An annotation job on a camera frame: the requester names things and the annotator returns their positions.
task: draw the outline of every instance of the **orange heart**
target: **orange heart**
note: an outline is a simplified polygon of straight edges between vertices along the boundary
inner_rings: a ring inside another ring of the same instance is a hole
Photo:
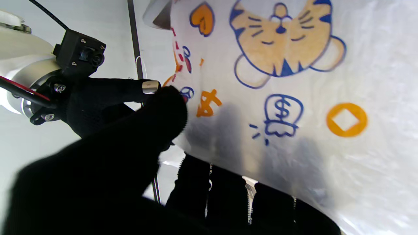
[[[200,4],[191,12],[190,24],[195,28],[198,27],[201,35],[209,36],[215,26],[215,16],[212,8],[206,2]]]

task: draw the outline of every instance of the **cartoon tiger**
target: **cartoon tiger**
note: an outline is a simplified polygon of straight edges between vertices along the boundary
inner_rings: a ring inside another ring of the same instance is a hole
[[[238,81],[257,89],[270,77],[287,77],[308,68],[333,70],[344,59],[346,45],[331,35],[331,15],[330,0],[307,0],[296,18],[288,15],[285,4],[277,3],[269,19],[249,12],[237,0],[229,23],[242,51],[234,67]],[[331,45],[332,52],[327,53]],[[264,75],[249,76],[244,72],[248,63]]]

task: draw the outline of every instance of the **red wire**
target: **red wire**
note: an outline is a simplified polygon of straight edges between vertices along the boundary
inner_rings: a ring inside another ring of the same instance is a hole
[[[37,93],[37,92],[35,92],[35,91],[33,91],[33,90],[31,90],[31,89],[29,89],[29,88],[27,88],[27,87],[25,87],[25,86],[23,86],[23,85],[19,84],[19,83],[17,83],[17,82],[14,82],[14,81],[12,81],[12,80],[10,80],[10,79],[7,79],[7,78],[5,78],[5,77],[2,77],[2,76],[0,76],[0,79],[3,79],[3,80],[5,80],[6,82],[8,82],[8,83],[11,83],[11,84],[15,85],[15,86],[19,87],[20,89],[23,89],[23,90],[25,90],[25,91],[27,91],[27,92],[30,92],[30,93],[32,93],[32,94],[34,94],[34,95],[37,95],[37,96],[41,97],[41,98],[44,98],[44,99],[46,99],[47,101],[51,101],[48,97],[46,97],[46,96],[44,96],[44,95],[42,95],[42,94],[39,94],[39,93]]]

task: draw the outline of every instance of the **orange coin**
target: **orange coin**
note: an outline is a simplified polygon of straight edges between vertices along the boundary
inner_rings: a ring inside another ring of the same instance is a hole
[[[335,123],[334,118],[337,117],[344,110],[349,111],[356,119],[357,123],[349,127],[347,130],[343,130],[337,123]],[[354,137],[364,131],[367,127],[367,114],[366,112],[358,105],[352,103],[342,103],[334,106],[328,113],[326,117],[326,125],[329,130],[337,136],[341,137]]]

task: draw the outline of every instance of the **translucent plastic bag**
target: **translucent plastic bag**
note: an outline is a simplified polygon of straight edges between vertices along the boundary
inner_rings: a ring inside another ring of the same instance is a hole
[[[418,2],[174,0],[193,156],[347,234],[416,234]]]

